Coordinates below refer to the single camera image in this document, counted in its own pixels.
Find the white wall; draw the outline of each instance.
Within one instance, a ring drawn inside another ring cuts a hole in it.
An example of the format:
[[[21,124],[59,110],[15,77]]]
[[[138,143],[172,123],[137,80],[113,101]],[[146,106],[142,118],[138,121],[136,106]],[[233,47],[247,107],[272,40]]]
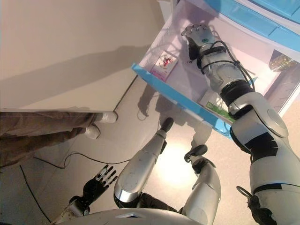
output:
[[[2,0],[1,9],[1,110],[113,110],[163,25],[155,0]]]

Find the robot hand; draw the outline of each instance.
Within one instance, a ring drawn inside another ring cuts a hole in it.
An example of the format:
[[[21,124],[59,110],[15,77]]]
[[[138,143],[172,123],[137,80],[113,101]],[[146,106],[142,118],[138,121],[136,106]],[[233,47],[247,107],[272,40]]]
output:
[[[77,200],[82,207],[89,212],[89,205],[96,201],[109,188],[109,185],[118,178],[118,176],[115,176],[112,179],[114,174],[117,172],[116,170],[109,175],[112,169],[113,166],[108,169],[108,165],[106,165],[93,179],[89,180],[84,185],[83,195],[81,197],[74,196],[71,198],[70,203]]]
[[[51,224],[59,224],[89,214],[89,205],[96,201],[117,179],[118,176],[113,178],[117,171],[114,170],[109,174],[111,170],[113,170],[113,166],[108,169],[108,165],[106,165],[93,179],[86,182],[83,187],[83,195],[72,197],[69,205]]]

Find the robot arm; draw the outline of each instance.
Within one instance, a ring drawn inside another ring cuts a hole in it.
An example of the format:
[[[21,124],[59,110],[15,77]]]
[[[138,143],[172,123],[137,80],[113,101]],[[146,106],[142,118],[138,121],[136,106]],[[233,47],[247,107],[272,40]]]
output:
[[[285,123],[263,95],[250,87],[245,69],[222,41],[215,42],[208,27],[188,26],[182,35],[189,42],[190,57],[193,53],[197,58],[211,88],[236,119],[230,129],[232,139],[251,154],[248,206],[255,221],[300,224],[300,161],[289,145]]]

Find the cable on floor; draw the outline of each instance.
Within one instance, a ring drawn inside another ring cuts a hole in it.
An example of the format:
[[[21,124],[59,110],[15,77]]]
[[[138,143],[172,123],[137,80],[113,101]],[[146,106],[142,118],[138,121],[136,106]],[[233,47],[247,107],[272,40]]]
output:
[[[48,216],[47,216],[47,215],[45,214],[45,212],[42,210],[41,206],[38,204],[38,201],[37,201],[37,199],[35,198],[35,196],[34,196],[32,190],[31,190],[31,188],[30,188],[30,186],[29,186],[29,184],[28,184],[26,175],[25,175],[24,170],[23,170],[23,168],[22,168],[21,165],[20,165],[20,169],[21,169],[21,171],[22,171],[22,174],[23,174],[25,183],[26,183],[26,185],[27,185],[27,188],[29,189],[29,191],[30,191],[30,193],[31,193],[31,195],[32,195],[32,197],[33,197],[33,199],[35,200],[35,202],[36,202],[38,208],[41,210],[42,214],[46,217],[46,219],[49,221],[49,223],[51,223],[51,220],[48,218]]]
[[[100,160],[97,160],[97,159],[88,157],[88,156],[86,156],[86,155],[84,155],[84,154],[82,154],[82,153],[74,152],[74,153],[69,154],[69,155],[65,158],[64,166],[58,166],[58,165],[55,165],[55,164],[53,164],[53,163],[50,163],[50,162],[48,162],[48,161],[46,161],[46,160],[44,160],[44,159],[42,159],[42,158],[38,158],[38,157],[33,157],[33,158],[35,158],[35,159],[37,159],[37,160],[40,160],[40,161],[42,161],[42,162],[44,162],[44,163],[50,164],[50,165],[52,165],[52,166],[54,166],[54,167],[56,167],[56,168],[58,168],[58,169],[64,170],[64,169],[67,167],[67,165],[66,165],[67,159],[68,159],[69,157],[71,157],[72,155],[80,155],[80,156],[84,156],[84,157],[86,157],[86,158],[88,158],[88,159],[90,159],[90,160],[92,160],[92,161],[95,161],[95,162],[98,162],[98,163],[103,163],[103,164],[111,164],[111,165],[116,165],[116,164],[125,163],[125,162],[128,162],[128,161],[130,160],[130,159],[127,159],[127,160],[122,161],[122,162],[117,162],[117,163],[107,163],[107,162],[103,162],[103,161],[100,161]]]

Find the black cable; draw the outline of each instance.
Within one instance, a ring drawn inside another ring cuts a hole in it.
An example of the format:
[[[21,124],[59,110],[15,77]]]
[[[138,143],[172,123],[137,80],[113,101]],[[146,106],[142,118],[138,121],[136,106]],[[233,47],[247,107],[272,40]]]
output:
[[[35,196],[34,196],[32,190],[31,190],[31,188],[30,188],[30,186],[29,186],[29,184],[28,184],[28,182],[27,182],[26,175],[25,175],[24,170],[23,170],[23,168],[22,168],[21,165],[20,165],[20,169],[21,169],[21,171],[22,171],[22,173],[23,173],[23,177],[24,177],[25,183],[26,183],[26,185],[27,185],[27,187],[28,187],[28,189],[29,189],[29,191],[30,191],[30,193],[31,193],[31,195],[32,195],[32,197],[33,197],[33,199],[36,201],[37,206],[38,206],[39,209],[41,210],[42,214],[43,214],[43,215],[46,217],[46,219],[49,221],[49,223],[51,223],[51,220],[48,218],[48,216],[47,216],[47,215],[44,213],[44,211],[42,210],[41,206],[38,204],[38,201],[37,201],[37,199],[35,198]]]
[[[220,61],[216,61],[216,62],[230,62],[230,63],[234,64],[234,65],[240,70],[240,72],[242,73],[243,77],[245,78],[245,80],[246,80],[247,82],[249,82],[248,79],[247,79],[247,77],[250,79],[252,88],[253,88],[253,90],[255,91],[255,86],[254,86],[254,82],[253,82],[252,77],[250,76],[250,74],[248,73],[248,71],[240,64],[240,61],[235,60],[235,58],[233,57],[233,55],[232,55],[231,52],[229,51],[229,48],[228,48],[228,46],[226,45],[226,43],[225,43],[224,41],[221,41],[221,40],[215,41],[215,42],[211,45],[210,48],[212,48],[216,43],[221,43],[221,44],[225,47],[226,51],[228,52],[229,57],[230,57],[230,58],[232,59],[232,61],[233,61],[233,62],[231,62],[231,61],[227,61],[227,60],[220,60]],[[204,68],[206,68],[207,66],[209,66],[209,65],[211,65],[211,64],[213,64],[213,63],[209,63],[209,64],[205,65],[205,66],[202,68],[202,70],[204,70]]]
[[[102,161],[99,161],[99,160],[97,160],[97,159],[88,157],[88,156],[86,156],[86,155],[84,155],[84,154],[82,154],[82,153],[74,152],[74,153],[69,154],[69,155],[65,158],[64,166],[58,166],[58,165],[55,165],[55,164],[53,164],[53,163],[50,163],[50,162],[48,162],[48,161],[46,161],[46,160],[44,160],[44,159],[42,159],[42,158],[38,158],[38,157],[33,157],[33,158],[38,159],[38,160],[40,160],[40,161],[42,161],[42,162],[44,162],[44,163],[48,163],[48,164],[50,164],[50,165],[52,165],[52,166],[55,166],[55,167],[58,168],[58,169],[64,170],[64,169],[67,167],[67,166],[66,166],[67,159],[68,159],[70,156],[72,156],[72,155],[81,155],[81,156],[84,156],[84,157],[86,157],[86,158],[88,158],[88,159],[90,159],[90,160],[92,160],[92,161],[95,161],[95,162],[98,162],[98,163],[103,163],[103,164],[111,164],[111,165],[116,165],[116,164],[125,163],[125,162],[128,162],[128,161],[130,160],[130,159],[127,159],[127,160],[125,160],[125,161],[118,162],[118,163],[107,163],[107,162],[102,162]]]

